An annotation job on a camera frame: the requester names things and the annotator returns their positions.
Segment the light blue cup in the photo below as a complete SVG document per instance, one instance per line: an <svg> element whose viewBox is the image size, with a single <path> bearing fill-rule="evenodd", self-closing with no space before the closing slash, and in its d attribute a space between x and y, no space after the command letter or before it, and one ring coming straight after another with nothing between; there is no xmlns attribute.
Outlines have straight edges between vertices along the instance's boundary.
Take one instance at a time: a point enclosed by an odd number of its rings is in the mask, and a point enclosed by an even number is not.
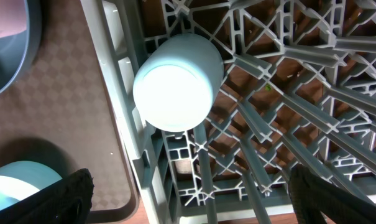
<svg viewBox="0 0 376 224"><path fill-rule="evenodd" d="M134 102L140 116L154 127L186 131L207 117L223 77L223 60L214 44L197 34L179 34L139 68Z"/></svg>

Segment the light blue rice bowl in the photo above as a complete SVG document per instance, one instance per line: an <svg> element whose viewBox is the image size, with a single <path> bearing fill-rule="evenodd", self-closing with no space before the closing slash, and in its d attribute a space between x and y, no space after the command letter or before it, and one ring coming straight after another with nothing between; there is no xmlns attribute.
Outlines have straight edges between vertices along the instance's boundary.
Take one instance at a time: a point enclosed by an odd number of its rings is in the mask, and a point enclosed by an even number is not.
<svg viewBox="0 0 376 224"><path fill-rule="evenodd" d="M17 161L0 167L0 211L61 179L52 168L34 161Z"/></svg>

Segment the pink cup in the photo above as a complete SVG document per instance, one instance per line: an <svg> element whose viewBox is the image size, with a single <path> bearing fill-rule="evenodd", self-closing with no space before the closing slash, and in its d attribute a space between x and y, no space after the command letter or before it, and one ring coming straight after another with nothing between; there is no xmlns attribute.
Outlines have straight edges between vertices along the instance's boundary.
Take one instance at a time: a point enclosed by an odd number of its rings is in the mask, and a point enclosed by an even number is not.
<svg viewBox="0 0 376 224"><path fill-rule="evenodd" d="M0 0L0 38L19 34L27 28L24 0Z"/></svg>

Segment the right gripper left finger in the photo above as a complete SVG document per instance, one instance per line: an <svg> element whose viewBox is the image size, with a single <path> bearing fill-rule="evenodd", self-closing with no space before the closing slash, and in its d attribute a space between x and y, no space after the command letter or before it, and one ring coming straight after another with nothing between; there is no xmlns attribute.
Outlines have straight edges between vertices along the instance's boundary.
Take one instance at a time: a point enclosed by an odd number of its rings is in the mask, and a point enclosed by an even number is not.
<svg viewBox="0 0 376 224"><path fill-rule="evenodd" d="M80 169L0 210L0 223L85 223L92 207L93 178Z"/></svg>

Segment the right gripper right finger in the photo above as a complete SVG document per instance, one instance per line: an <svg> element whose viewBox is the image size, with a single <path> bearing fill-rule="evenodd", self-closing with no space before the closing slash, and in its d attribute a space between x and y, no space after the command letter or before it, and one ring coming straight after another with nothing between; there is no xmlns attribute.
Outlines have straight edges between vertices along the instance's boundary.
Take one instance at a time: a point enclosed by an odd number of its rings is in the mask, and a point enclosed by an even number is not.
<svg viewBox="0 0 376 224"><path fill-rule="evenodd" d="M336 187L299 164L292 168L288 193L299 224L376 223L376 206Z"/></svg>

